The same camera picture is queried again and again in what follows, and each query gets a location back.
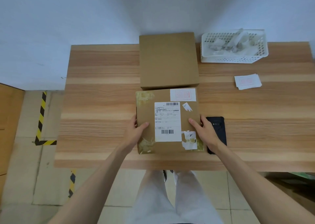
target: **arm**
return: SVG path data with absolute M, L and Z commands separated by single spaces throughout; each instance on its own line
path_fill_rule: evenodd
M 144 123 L 136 128 L 136 115 L 128 122 L 122 143 L 109 155 L 104 163 L 73 194 L 49 224 L 97 224 L 112 187 L 116 174 L 124 158 L 137 144 L 142 131 L 148 127 Z
M 260 223 L 315 223 L 315 216 L 242 161 L 216 135 L 201 116 L 203 127 L 193 119 L 199 137 L 222 161 Z

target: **box top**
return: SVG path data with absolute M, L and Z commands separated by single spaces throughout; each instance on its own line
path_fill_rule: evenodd
M 199 84 L 193 32 L 142 35 L 139 44 L 140 86 L 144 90 Z
M 138 143 L 140 154 L 204 151 L 195 128 L 188 122 L 192 118 L 200 124 L 196 88 L 137 91 L 136 103 L 137 125 L 150 123 Z M 195 150 L 184 147 L 192 145 L 187 143 L 187 131 L 195 132 L 196 138 L 192 140 Z

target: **wooden table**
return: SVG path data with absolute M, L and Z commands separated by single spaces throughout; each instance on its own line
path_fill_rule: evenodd
M 200 44 L 196 44 L 200 57 Z M 198 96 L 206 116 L 223 116 L 228 146 L 258 171 L 315 172 L 315 66 L 307 42 L 268 43 L 253 64 L 200 63 Z M 236 75 L 257 73 L 262 87 L 239 91 Z M 55 166 L 100 164 L 136 112 L 139 45 L 72 46 Z M 123 168 L 224 170 L 216 155 L 139 155 Z

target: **stack of paper slips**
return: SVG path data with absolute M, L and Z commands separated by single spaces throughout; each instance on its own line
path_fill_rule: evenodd
M 257 74 L 252 74 L 248 76 L 235 76 L 236 87 L 239 90 L 261 87 L 262 83 L 260 82 L 259 76 Z

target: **barcode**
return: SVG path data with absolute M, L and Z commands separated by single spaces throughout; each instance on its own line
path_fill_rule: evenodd
M 167 102 L 167 106 L 178 106 L 178 102 Z
M 174 130 L 161 130 L 161 134 L 173 134 Z

